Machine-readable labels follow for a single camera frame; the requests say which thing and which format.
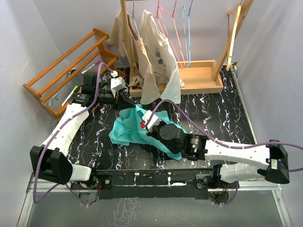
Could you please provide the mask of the teal t shirt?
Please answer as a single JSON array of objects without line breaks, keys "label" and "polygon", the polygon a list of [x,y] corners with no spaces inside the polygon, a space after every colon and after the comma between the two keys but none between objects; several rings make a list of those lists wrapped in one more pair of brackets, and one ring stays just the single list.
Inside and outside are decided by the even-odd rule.
[{"label": "teal t shirt", "polygon": [[128,108],[119,112],[119,117],[114,121],[113,129],[109,133],[113,144],[129,146],[132,144],[151,145],[165,153],[168,157],[180,161],[180,153],[173,154],[165,145],[151,136],[147,136],[147,130],[141,128],[142,117],[146,110],[141,105]]}]

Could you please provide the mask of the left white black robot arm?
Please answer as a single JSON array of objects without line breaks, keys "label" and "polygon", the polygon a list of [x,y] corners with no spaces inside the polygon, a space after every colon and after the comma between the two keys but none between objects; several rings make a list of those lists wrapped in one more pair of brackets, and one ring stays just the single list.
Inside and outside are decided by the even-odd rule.
[{"label": "left white black robot arm", "polygon": [[89,116],[92,103],[112,105],[113,110],[135,107],[125,92],[125,80],[114,71],[108,82],[97,82],[95,73],[85,73],[83,84],[72,92],[63,117],[40,146],[33,146],[30,159],[35,178],[66,184],[80,181],[92,189],[98,177],[89,166],[72,164],[68,149],[73,138]]}]

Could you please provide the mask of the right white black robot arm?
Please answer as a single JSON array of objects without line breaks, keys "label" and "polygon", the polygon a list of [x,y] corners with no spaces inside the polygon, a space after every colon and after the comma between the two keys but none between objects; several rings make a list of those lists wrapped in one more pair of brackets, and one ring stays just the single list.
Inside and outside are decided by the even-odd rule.
[{"label": "right white black robot arm", "polygon": [[229,161],[229,165],[214,165],[210,176],[199,178],[200,183],[208,188],[221,188],[225,184],[248,179],[265,179],[277,184],[290,182],[288,153],[278,140],[252,147],[248,144],[224,144],[203,135],[188,134],[172,123],[160,122],[152,127],[142,123],[141,127],[147,130],[147,136],[159,141],[172,154],[191,161]]}]

